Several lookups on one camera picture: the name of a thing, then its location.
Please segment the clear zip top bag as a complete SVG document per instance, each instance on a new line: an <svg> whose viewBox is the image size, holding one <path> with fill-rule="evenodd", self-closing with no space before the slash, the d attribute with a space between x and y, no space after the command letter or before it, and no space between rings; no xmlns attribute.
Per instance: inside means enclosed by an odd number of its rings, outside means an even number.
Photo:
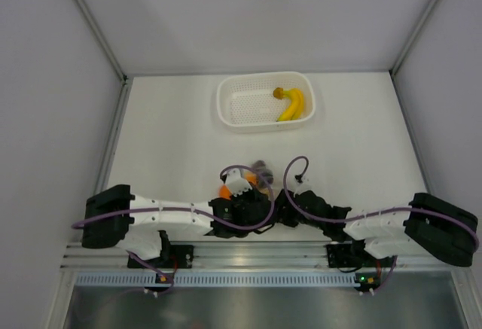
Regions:
<svg viewBox="0 0 482 329"><path fill-rule="evenodd" d="M226 170L221 180L223 185L219 188L218 195L220 198L230 200L249 190L248 185L268 195L268 187L272 186L274 176L264 160L257 160L250 166L250 170L243 168Z"/></svg>

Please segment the yellow fake banana bunch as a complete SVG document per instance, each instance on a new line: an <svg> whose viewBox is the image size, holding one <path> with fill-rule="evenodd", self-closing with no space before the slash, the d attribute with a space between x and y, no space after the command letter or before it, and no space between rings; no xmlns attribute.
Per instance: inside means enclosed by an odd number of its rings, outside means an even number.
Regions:
<svg viewBox="0 0 482 329"><path fill-rule="evenodd" d="M298 88L285 90L277 87L273 91L273 97L278 100L288 99L289 106L280 114L278 121L298 120L304 112L304 95Z"/></svg>

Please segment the dark fake plum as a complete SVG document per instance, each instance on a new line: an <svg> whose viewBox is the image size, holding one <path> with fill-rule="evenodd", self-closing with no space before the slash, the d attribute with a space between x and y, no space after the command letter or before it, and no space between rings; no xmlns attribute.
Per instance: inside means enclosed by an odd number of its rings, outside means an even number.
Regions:
<svg viewBox="0 0 482 329"><path fill-rule="evenodd" d="M273 183L273 172L263 160L255 161L252 164L252 169L255 171L259 183L262 181L266 181L268 184Z"/></svg>

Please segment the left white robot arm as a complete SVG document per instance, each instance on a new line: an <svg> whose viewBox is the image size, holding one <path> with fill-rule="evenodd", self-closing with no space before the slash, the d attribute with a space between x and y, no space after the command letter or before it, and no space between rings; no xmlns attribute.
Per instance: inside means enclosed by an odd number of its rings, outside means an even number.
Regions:
<svg viewBox="0 0 482 329"><path fill-rule="evenodd" d="M269 227L275 214L271 189L263 193L247 184L226 199L202 203L176 203L135 195L128 184L118 184L86 201L81 243L89 249L121 248L146 260L153 268L170 259L169 235L243 238Z"/></svg>

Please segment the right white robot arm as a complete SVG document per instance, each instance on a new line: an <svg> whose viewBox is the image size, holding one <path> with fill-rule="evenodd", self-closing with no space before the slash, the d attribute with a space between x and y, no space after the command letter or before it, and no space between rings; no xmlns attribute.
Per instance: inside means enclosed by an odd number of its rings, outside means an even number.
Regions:
<svg viewBox="0 0 482 329"><path fill-rule="evenodd" d="M362 267L377 259L423 254L469 267L480 245L477 217L429 193L415 193L402 207L357 213L350 207L332 206L311 190L283 190L275 209L280 224L303 224L334 242L353 242L352 259Z"/></svg>

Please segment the orange fake carrot slices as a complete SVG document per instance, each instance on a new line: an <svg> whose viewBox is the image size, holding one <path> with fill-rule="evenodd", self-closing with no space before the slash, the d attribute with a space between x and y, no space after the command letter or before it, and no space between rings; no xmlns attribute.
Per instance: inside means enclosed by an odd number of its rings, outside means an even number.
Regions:
<svg viewBox="0 0 482 329"><path fill-rule="evenodd" d="M220 196L220 198L229 200L232 196L232 193L230 189L225 184L223 184L219 189L218 195Z"/></svg>

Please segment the white perforated plastic basket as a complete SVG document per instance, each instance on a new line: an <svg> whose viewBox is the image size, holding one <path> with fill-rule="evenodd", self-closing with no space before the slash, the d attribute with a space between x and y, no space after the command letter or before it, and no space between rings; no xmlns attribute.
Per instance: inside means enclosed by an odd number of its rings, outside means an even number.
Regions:
<svg viewBox="0 0 482 329"><path fill-rule="evenodd" d="M298 88L304 95L304 112L298 120L278 121L289 100L278 100L273 91ZM265 72L225 78L216 91L220 121L235 133L265 133L301 128L316 112L315 95L306 75L298 72Z"/></svg>

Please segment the aluminium mounting rail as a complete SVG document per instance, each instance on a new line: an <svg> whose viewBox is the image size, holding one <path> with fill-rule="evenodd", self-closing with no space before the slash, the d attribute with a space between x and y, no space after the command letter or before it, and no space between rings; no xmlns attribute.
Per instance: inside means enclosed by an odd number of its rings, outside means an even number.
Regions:
<svg viewBox="0 0 482 329"><path fill-rule="evenodd" d="M323 242L194 242L194 270L328 271ZM67 245L62 270L125 270L128 254L120 248L87 249Z"/></svg>

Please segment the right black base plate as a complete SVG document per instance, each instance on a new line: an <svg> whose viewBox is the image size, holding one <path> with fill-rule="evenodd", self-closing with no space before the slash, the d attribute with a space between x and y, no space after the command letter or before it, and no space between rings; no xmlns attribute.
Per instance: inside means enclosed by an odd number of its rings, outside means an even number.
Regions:
<svg viewBox="0 0 482 329"><path fill-rule="evenodd" d="M358 244L326 245L328 266L342 273L353 273L362 268L375 267L375 260Z"/></svg>

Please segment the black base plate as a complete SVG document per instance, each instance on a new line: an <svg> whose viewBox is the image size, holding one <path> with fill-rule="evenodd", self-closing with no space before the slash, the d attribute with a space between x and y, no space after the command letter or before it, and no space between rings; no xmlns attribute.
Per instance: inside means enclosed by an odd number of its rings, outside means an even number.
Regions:
<svg viewBox="0 0 482 329"><path fill-rule="evenodd" d="M358 244L326 245L328 266L342 273L353 273L362 268L375 267L375 260Z"/></svg>
<svg viewBox="0 0 482 329"><path fill-rule="evenodd" d="M190 269L194 258L192 245L168 244L167 247L139 249L135 251L139 258L151 267L158 269Z"/></svg>

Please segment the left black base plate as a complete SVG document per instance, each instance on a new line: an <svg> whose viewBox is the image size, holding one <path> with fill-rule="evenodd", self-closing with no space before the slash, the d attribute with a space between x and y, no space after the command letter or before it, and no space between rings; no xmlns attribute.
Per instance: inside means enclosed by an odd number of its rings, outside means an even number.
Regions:
<svg viewBox="0 0 482 329"><path fill-rule="evenodd" d="M139 249L135 251L139 258L151 267L158 269L190 269L194 258L192 245L168 244L167 247Z"/></svg>

